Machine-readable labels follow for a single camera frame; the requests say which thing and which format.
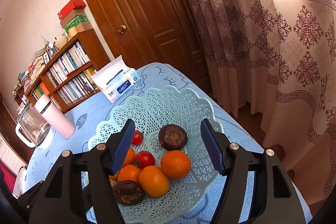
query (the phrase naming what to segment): wooden bookshelf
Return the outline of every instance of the wooden bookshelf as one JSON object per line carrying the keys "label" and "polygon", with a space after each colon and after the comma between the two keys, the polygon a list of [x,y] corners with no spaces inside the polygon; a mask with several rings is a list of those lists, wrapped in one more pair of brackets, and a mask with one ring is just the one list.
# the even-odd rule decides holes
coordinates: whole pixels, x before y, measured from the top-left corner
{"label": "wooden bookshelf", "polygon": [[[79,42],[82,45],[83,50],[88,55],[90,62],[87,62],[86,64],[82,65],[81,67],[77,68],[76,70],[72,71],[67,75],[67,79],[63,81],[58,86],[54,87],[53,84],[50,82],[49,78],[47,77],[46,73],[50,70],[50,68],[53,66],[54,63],[57,62],[57,60],[62,57],[62,55],[67,52],[69,49],[73,47],[76,42]],[[36,101],[31,96],[31,92],[34,91],[40,84],[43,82],[50,92],[48,96],[53,96],[55,101],[59,104],[61,107],[61,110],[63,113],[68,112],[73,107],[79,105],[86,99],[90,98],[91,96],[95,95],[99,92],[99,90],[94,90],[90,92],[89,94],[78,98],[71,104],[67,104],[62,97],[57,92],[63,85],[71,81],[74,77],[88,69],[90,66],[93,66],[95,70],[100,70],[105,65],[107,65],[110,62],[110,59],[108,55],[106,54],[103,46],[100,43],[100,40],[97,37],[96,32],[94,29],[90,29],[87,31],[79,32],[77,33],[73,38],[71,38],[54,56],[53,58],[46,64],[42,72],[39,74],[39,76],[35,79],[35,81],[32,83],[32,85],[26,90],[25,95],[28,98],[28,100],[35,105]]]}

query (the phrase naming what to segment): wooden door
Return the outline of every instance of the wooden door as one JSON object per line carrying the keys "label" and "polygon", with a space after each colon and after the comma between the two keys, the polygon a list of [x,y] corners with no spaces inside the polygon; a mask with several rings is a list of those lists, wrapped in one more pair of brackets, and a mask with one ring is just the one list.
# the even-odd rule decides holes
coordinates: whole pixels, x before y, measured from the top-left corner
{"label": "wooden door", "polygon": [[16,123],[2,102],[0,93],[0,137],[8,144],[13,152],[28,164],[34,148],[26,146],[15,133]]}
{"label": "wooden door", "polygon": [[[168,63],[211,92],[202,45],[187,0],[87,0],[115,57],[136,69]],[[121,25],[125,32],[118,32]]]}

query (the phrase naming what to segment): red cushion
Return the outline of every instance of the red cushion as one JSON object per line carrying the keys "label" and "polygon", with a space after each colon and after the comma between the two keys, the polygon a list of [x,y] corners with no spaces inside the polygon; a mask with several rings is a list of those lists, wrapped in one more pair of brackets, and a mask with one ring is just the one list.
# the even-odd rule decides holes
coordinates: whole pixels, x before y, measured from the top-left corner
{"label": "red cushion", "polygon": [[12,193],[13,189],[14,189],[14,184],[15,184],[16,177],[2,163],[0,163],[0,169],[4,174],[3,178],[4,178],[5,182],[8,186],[8,188],[9,188],[9,190]]}

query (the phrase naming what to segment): red tomato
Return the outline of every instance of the red tomato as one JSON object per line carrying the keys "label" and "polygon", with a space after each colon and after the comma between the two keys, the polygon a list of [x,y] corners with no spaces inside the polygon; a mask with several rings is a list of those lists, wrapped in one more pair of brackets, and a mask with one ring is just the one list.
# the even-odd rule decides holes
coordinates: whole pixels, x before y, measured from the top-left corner
{"label": "red tomato", "polygon": [[143,141],[142,132],[139,131],[139,130],[134,131],[134,137],[133,137],[133,140],[132,140],[132,144],[133,145],[139,145],[139,144],[142,144],[142,141]]}
{"label": "red tomato", "polygon": [[141,151],[137,154],[135,158],[135,165],[140,167],[140,169],[143,169],[149,165],[155,165],[155,158],[150,152]]}

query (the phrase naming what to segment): light blue plastic basket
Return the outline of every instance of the light blue plastic basket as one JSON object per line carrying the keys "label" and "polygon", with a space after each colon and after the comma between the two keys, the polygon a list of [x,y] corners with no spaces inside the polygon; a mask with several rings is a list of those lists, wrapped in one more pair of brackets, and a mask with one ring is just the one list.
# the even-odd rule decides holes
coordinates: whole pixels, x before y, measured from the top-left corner
{"label": "light blue plastic basket", "polygon": [[190,211],[201,201],[207,187],[218,175],[200,135],[204,118],[209,119],[216,131],[224,133],[222,124],[215,119],[210,101],[200,98],[192,89],[179,92],[171,85],[161,90],[150,88],[143,97],[130,96],[123,105],[113,108],[110,119],[98,124],[96,135],[88,141],[88,148],[105,143],[111,134],[122,129],[128,118],[135,121],[136,129],[144,132],[143,143],[132,148],[136,153],[151,152],[157,166],[166,153],[158,141],[160,128],[168,123],[183,127],[188,134],[188,143],[182,151],[190,158],[192,169],[183,179],[171,179],[167,194],[159,198],[146,195],[138,205],[119,206],[125,222],[165,223]]}

